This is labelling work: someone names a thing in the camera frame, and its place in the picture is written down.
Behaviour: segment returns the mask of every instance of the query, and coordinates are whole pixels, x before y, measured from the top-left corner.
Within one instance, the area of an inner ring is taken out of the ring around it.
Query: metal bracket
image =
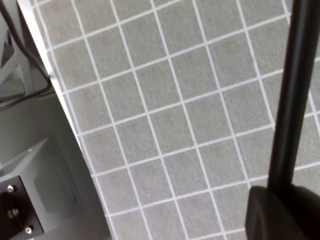
[[[27,240],[44,230],[19,176],[0,182],[0,240]]]

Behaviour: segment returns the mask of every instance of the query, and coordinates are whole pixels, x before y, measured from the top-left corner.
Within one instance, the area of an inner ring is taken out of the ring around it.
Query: grid pattern
[[[34,0],[115,240],[245,239],[291,2]],[[294,181],[320,193],[320,58]]]

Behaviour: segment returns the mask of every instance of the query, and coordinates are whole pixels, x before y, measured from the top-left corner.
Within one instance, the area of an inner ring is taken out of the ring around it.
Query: black cable
[[[21,98],[18,98],[17,100],[14,100],[14,101],[8,103],[7,105],[1,106],[0,107],[0,112],[1,112],[1,111],[4,111],[6,109],[9,109],[9,108],[19,104],[25,100],[31,99],[33,97],[36,97],[38,95],[45,93],[46,91],[48,91],[51,88],[52,83],[50,80],[50,76],[47,74],[47,71],[46,71],[45,67],[43,66],[43,64],[28,49],[26,49],[26,47],[22,43],[22,41],[19,37],[19,34],[17,32],[17,29],[15,27],[15,24],[10,16],[10,14],[8,13],[7,8],[2,0],[0,0],[0,12],[1,12],[9,30],[10,30],[10,33],[11,33],[12,38],[14,39],[16,45],[19,47],[21,52],[29,59],[29,61],[32,62],[36,66],[36,68],[40,71],[40,73],[42,74],[42,76],[44,77],[44,79],[47,82],[47,86],[44,87],[43,89],[35,91],[35,92],[33,92],[29,95],[23,96]]]

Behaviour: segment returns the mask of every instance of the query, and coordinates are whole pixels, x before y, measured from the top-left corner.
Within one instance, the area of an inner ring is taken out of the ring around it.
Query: screw
[[[6,189],[7,189],[7,191],[9,193],[13,193],[15,191],[15,186],[14,185],[9,185]]]
[[[10,219],[13,219],[14,217],[16,217],[18,215],[19,215],[19,210],[17,208],[14,208],[14,209],[8,211],[8,217]]]
[[[26,227],[26,228],[25,228],[25,232],[26,232],[27,234],[32,234],[32,226]]]

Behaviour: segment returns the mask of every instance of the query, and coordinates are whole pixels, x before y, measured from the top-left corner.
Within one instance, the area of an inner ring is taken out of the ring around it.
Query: black metal pole
[[[267,187],[291,186],[320,31],[320,0],[295,0]]]

